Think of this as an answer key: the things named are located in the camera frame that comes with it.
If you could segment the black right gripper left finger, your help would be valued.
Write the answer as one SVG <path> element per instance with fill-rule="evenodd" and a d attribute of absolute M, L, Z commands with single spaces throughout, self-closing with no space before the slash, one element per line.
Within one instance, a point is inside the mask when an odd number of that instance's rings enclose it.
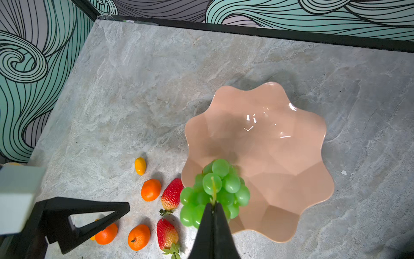
<path fill-rule="evenodd" d="M 213 206 L 207 204 L 189 259 L 213 259 Z"/>

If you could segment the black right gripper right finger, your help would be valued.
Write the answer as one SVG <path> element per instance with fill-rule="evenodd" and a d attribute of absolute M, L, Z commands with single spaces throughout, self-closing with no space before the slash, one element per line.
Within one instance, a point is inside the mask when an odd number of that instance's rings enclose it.
<path fill-rule="evenodd" d="M 220 203 L 216 203 L 214 206 L 214 258 L 240 259 L 223 206 Z"/>

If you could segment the green grape bunch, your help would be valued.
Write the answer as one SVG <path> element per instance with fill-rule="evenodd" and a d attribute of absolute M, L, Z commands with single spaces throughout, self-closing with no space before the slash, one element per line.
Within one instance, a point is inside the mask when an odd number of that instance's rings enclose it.
<path fill-rule="evenodd" d="M 186 227 L 198 228 L 207 204 L 221 204 L 230 221 L 239 215 L 240 208 L 249 204 L 250 197 L 250 190 L 236 167 L 225 159 L 213 160 L 195 176 L 194 185 L 181 192 L 180 221 Z"/>

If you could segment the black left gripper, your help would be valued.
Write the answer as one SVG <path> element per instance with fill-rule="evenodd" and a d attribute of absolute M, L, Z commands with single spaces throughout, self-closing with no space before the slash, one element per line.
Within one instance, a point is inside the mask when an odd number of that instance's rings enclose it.
<path fill-rule="evenodd" d="M 1 168 L 1 258 L 30 258 L 38 243 L 40 209 L 35 206 L 46 169 L 5 164 Z M 67 254 L 130 211 L 128 202 L 54 197 L 46 200 L 45 236 Z"/>

